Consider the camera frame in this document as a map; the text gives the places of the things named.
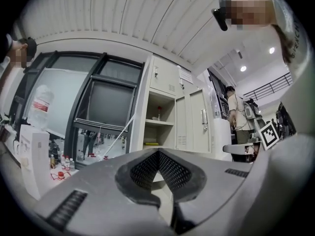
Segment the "yellow object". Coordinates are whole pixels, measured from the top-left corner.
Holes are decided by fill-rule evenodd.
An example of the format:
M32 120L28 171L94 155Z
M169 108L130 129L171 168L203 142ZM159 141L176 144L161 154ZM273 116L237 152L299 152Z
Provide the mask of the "yellow object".
M158 143L144 143L144 145L159 145Z

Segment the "person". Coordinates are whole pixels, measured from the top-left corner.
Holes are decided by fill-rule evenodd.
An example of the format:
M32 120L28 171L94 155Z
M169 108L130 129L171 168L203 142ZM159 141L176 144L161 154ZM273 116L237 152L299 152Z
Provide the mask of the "person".
M254 132L254 127L247 121L243 100L236 95L234 87L226 87L227 103L230 111L230 126L235 128L237 144L246 144L250 134ZM232 154L233 161L246 162L243 155Z
M15 68L27 68L33 61L37 51L37 43L32 38L21 38L15 41L9 34L6 35L6 56L10 58L8 68L4 70L0 78L0 93L10 72Z
M90 155L93 155L93 147L94 147L94 143L97 137L97 132L93 132L90 130L87 130L87 132L84 135L84 142L83 142L83 160L85 160L85 153L87 150L87 147L89 146L89 150L88 150L88 157Z
M293 81L305 69L313 70L315 59L312 44L284 0L220 0L219 3L220 17L216 17L219 25L223 20L241 30L273 27L279 36L283 61Z
M275 127L275 130L277 131L278 130L277 124L275 123L275 120L273 118L271 119L271 123Z

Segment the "red label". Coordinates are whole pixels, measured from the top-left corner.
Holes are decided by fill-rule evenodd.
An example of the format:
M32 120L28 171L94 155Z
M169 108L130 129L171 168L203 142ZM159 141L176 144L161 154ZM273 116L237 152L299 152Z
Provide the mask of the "red label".
M47 112L47 111L48 111L48 107L47 107L47 106L45 106L45 105L43 105L43 104L40 104L40 103L38 103L38 102L34 102L34 103L33 103L33 106L34 106L35 108L37 108L37 109L40 109L40 110L44 111L44 112Z

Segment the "black window frame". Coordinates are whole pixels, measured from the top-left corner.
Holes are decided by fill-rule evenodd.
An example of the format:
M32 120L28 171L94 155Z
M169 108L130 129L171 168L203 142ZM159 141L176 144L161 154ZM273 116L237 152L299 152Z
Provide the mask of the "black window frame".
M208 69L208 72L209 72L209 80L212 81L213 83L213 86L214 86L214 89L216 91L216 95L217 95L217 99L218 99L218 102L219 102L219 107L220 107L220 112L221 112L221 116L223 119L227 119L228 116L229 116L229 111L228 111L228 103L227 103L227 96L226 96L226 93L225 93L225 89L226 89L226 86L225 84L217 77L215 76L211 71L210 69ZM217 86L214 82L214 78L218 81L219 83L219 86L220 86L220 89L221 91L223 92L223 98L221 97L221 95L219 94L219 91L217 89Z
M11 108L10 108L10 114L12 115L13 113L16 112L16 110L18 108L18 105L15 104L15 102L22 104L19 116L15 117L15 119L14 119L14 121L15 121L15 127L14 128L15 128L15 131L17 132L17 135L16 135L17 141L20 140L21 125L27 124L26 120L23 119L23 115L25 112L25 108L27 106L28 98L30 97L32 90L33 90L34 86L36 85L36 82L37 82L38 78L40 77L40 74L43 72L44 68L52 68L54 63L59 59L59 57L62 57L62 56L95 58L98 60L100 58L101 54L100 53L92 53L92 52L74 52L74 51L58 52L58 51L54 51L54 52L50 52L50 53L40 53L36 57L34 62L31 64L31 66L23 71L25 73L24 77L27 77L29 74L36 74L36 77L35 77L33 83L31 84L29 91L26 92L25 98L22 99L21 97L16 95L19 91L19 88L18 88L16 93L15 93L13 103L11 104ZM45 57L49 57L49 58L46 60L46 62L43 64L43 66L40 69L38 69L37 68L38 65L42 62L42 60Z
M121 79L100 75L101 70L106 66L106 63L108 61L116 61L120 63L126 63L128 65L136 66L140 70L138 82L135 84L128 81L123 81ZM78 138L79 128L94 131L94 132L101 131L101 133L112 134L112 135L119 135L124 128L124 127L117 128L116 126L101 124L99 122L94 122L95 124L93 124L93 121L81 121L81 120L76 119L81 102L85 94L88 92L88 87L92 87L93 81L102 81L104 83L114 83L114 84L122 85L125 87L133 87L134 88L133 97L130 103L130 109L129 109L128 118L126 121L126 124L127 124L130 121L130 118L132 117L135 111L135 104L136 104L136 99L138 97L139 85L142 78L144 64L145 63L139 63L133 60L103 53L101 57L99 58L99 60L94 64L93 68L88 73L73 103L70 116L68 119L68 123L67 123L67 129L66 129L65 140L64 140L64 154L66 156L68 155L69 157L73 158L73 160L76 162L75 164L76 169L81 169L86 166L86 164L76 161L77 138ZM129 153L129 150L130 150L131 130L132 130L132 122L130 123L129 127L125 130L123 134L123 136L127 138L126 153Z
M10 108L10 115L12 116L13 114L16 113L18 105L17 104L21 104L21 110L19 113L19 116L14 118L14 122L15 122L15 130L17 131L17 135L16 135L16 140L19 141L19 137L20 137L20 129L21 129L21 125L22 124L27 124L27 119L23 119L23 115L25 112L25 108L27 106L27 102L28 99L32 93L32 90L34 88L34 86L36 85L37 80L39 79L41 73L43 72L44 68L52 68L54 63L58 60L59 57L62 56L67 56L67 57L86 57L86 58L95 58L97 59L95 64L93 65L93 67L89 70L87 76L85 77L78 93L77 96L75 98L75 101L72 105L72 109L68 118L68 123L67 123L67 128L66 128L66 134L65 134L65 139L64 139L64 154L71 156L72 158L74 158L74 160L76 161L76 139L77 139L77 135L76 135L76 131L78 129L78 126L80 126L81 128L86 127L89 130L94 130L95 132L99 132L99 125L96 127L92 127L90 125L85 125L85 124L77 124L75 123L75 116L76 116L76 112L77 109L79 107L79 103L81 101L81 98L84 95L84 92L87 88L87 86L89 85L89 81L90 80L98 80L98 81L105 81L106 83L116 83L116 84L121 84L121 85L125 85L128 87L133 87L133 97L132 97L132 101L130 103L131 107L128 113L128 120L130 120L130 118L132 117L132 115L134 114L135 111L135 104L136 104L136 99L138 97L138 91L139 91L139 85L141 82L141 78L142 78L142 73L143 73L143 69L144 69L144 62L143 63L139 63L133 60L129 60L129 59L125 59L125 58L121 58L121 57L117 57L117 56L112 56L112 55L107 55L106 53L92 53L92 52L75 52L75 51L62 51L62 52L58 52L58 51L54 51L51 53L40 53L36 59L34 60L34 62L32 63L32 65L28 68L24 70L24 77L27 77L29 74L36 74L36 77L34 79L34 81L32 82L29 91L26 92L25 97L21 98L20 96L18 96L18 90L15 94L13 103L11 104L11 108ZM43 66L38 69L38 65L43 61L43 59L45 57L49 57L46 62L43 64ZM116 62L120 62L120 63L126 63L128 65L133 65L136 66L138 69L140 69L140 73L139 73L139 78L138 78L138 82L132 83L132 82L127 82L127 81L123 81L120 79L116 79L116 78L111 78L108 76L104 76L104 75L100 75L101 70L105 67L107 61L116 61ZM129 153L129 149L130 149L130 138L131 138L131 129L132 129L132 122L130 123L128 129L126 130L126 136L127 137L127 145L126 145L126 153ZM113 135L119 135L122 131L119 129L108 129L108 128L101 128L101 131L105 131L107 134L113 134ZM82 163L77 163L76 164L76 168L80 169L82 167L85 167L85 164Z

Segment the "louvered vent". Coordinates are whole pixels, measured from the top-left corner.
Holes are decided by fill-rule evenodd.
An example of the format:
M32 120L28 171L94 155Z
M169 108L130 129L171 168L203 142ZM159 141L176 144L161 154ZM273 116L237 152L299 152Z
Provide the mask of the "louvered vent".
M49 216L47 222L58 230L63 231L87 195L86 192L73 191Z
M175 87L173 85L168 85L168 90L175 92Z
M186 145L186 136L178 136L177 143L178 145Z
M247 177L249 174L249 172L239 171L239 170L235 170L235 169L227 169L225 172L232 174L232 175L236 175L238 177Z

